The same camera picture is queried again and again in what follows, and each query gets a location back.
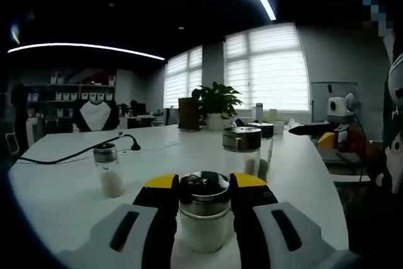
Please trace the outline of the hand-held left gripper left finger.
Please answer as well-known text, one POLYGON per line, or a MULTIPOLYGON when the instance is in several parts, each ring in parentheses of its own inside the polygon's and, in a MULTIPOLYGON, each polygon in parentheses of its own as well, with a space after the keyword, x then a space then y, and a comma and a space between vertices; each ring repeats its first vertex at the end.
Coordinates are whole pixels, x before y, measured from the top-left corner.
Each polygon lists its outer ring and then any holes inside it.
POLYGON ((179 176, 153 178, 132 203, 97 222, 82 246, 58 259, 66 268, 169 268, 178 208, 179 176))

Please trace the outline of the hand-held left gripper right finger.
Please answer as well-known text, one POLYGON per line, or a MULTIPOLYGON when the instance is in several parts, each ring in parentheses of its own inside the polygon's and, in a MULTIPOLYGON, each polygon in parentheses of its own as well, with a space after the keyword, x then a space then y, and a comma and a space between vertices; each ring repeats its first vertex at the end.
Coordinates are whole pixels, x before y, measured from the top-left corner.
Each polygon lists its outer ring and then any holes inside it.
POLYGON ((319 225, 277 201, 263 180, 232 173, 229 190, 242 268, 359 267, 357 254, 333 248, 319 225))

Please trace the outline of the person's right hand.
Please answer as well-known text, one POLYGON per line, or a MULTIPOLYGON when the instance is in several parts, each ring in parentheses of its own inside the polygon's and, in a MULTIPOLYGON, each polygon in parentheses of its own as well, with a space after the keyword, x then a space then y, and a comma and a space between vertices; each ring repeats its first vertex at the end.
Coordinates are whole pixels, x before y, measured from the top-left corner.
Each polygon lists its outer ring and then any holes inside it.
POLYGON ((350 151, 355 153, 362 163, 370 164, 377 159, 379 153, 378 146, 366 138, 357 122, 349 126, 348 139, 350 151))

